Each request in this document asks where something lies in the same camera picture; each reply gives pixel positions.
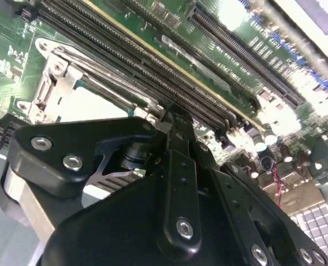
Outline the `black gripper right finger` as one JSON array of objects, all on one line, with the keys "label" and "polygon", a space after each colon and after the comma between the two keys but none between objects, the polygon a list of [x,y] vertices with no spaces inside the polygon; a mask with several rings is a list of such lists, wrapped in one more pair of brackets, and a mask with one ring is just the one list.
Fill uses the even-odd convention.
[{"label": "black gripper right finger", "polygon": [[203,241],[192,265],[328,265],[328,257],[236,164],[219,166],[193,126],[197,149]]}]

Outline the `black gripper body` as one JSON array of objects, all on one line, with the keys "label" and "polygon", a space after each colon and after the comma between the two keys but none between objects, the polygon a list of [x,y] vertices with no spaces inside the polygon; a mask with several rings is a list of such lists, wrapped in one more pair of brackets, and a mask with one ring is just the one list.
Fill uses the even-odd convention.
[{"label": "black gripper body", "polygon": [[[172,265],[157,245],[158,179],[139,180],[62,222],[44,265]],[[245,265],[217,202],[199,195],[202,243],[187,265]]]}]

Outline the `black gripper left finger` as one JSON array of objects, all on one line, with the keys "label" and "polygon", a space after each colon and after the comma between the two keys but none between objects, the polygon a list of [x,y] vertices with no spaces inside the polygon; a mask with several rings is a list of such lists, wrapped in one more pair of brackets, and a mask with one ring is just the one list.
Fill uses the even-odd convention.
[{"label": "black gripper left finger", "polygon": [[202,230],[191,115],[173,106],[152,125],[140,117],[25,126],[9,146],[9,192],[46,245],[69,217],[139,180],[158,179],[157,245],[193,257]]}]

